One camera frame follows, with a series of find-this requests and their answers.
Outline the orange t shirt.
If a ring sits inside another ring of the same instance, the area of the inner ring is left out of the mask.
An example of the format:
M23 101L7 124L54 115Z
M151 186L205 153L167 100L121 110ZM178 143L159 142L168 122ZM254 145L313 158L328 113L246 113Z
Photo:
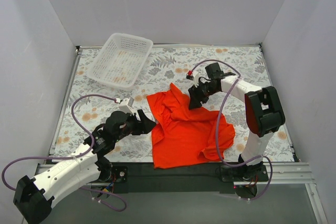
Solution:
M223 115L206 108L189 110L189 96L173 83L147 101L157 121L151 132L155 168L218 162L234 143L234 126Z

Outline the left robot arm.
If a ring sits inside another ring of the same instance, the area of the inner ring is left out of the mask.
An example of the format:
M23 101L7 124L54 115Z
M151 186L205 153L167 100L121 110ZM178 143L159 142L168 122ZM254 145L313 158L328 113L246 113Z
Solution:
M135 114L112 112L65 160L32 178L22 177L17 182L14 205L28 223L41 223L53 207L75 190L86 183L111 178L112 165L105 155L118 141L128 135L148 134L155 126L142 110Z

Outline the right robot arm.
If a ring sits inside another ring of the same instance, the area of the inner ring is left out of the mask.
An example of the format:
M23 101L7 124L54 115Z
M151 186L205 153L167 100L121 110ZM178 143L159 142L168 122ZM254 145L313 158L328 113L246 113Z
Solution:
M256 179L266 169L263 160L269 140L285 123L285 115L275 87L260 87L248 83L241 78L241 74L233 68L224 72L219 60L209 60L206 66L207 77L200 76L196 69L188 71L186 77L193 81L188 89L190 110L199 109L209 97L218 93L225 93L225 99L230 95L245 104L246 123L249 128L247 143L239 155L237 164L223 162L221 172L230 179L248 181Z

